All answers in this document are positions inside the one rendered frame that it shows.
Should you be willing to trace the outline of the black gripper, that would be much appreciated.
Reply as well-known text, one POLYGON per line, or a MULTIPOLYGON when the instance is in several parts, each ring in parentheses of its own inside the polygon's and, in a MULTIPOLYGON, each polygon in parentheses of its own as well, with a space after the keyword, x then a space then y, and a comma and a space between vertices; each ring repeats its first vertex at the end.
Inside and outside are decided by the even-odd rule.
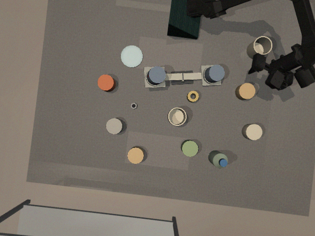
POLYGON ((285 79, 284 82, 286 82, 288 84, 287 86, 290 86, 293 84, 294 73, 291 72, 291 70, 287 69, 284 66, 283 57, 284 57, 284 55, 280 55, 280 58, 278 60, 273 59, 273 60, 271 60, 271 63, 268 64, 268 63, 266 63, 266 57, 263 56, 262 54, 257 53, 255 55, 253 55, 252 67, 250 68, 248 74, 252 74, 255 71, 259 72, 263 69, 268 71, 271 68, 278 67, 281 70, 280 72, 288 74, 284 77, 284 79, 285 79))

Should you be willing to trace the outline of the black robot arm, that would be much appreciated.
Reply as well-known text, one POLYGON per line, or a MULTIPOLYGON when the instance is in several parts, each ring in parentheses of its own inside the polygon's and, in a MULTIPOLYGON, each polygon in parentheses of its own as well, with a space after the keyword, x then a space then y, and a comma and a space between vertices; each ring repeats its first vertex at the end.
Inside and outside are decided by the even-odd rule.
MULTIPOLYGON (((201 17, 216 18, 226 14, 228 8, 246 3, 250 0, 187 0, 186 15, 192 18, 201 17)), ((291 46, 292 53, 283 57, 284 66, 295 70, 294 76, 301 88, 315 82, 315 20, 311 9, 310 0, 291 0, 295 9, 300 31, 302 34, 301 45, 296 43, 291 46)), ((271 68, 265 84, 271 89, 283 90, 287 87, 284 77, 287 73, 271 68)))

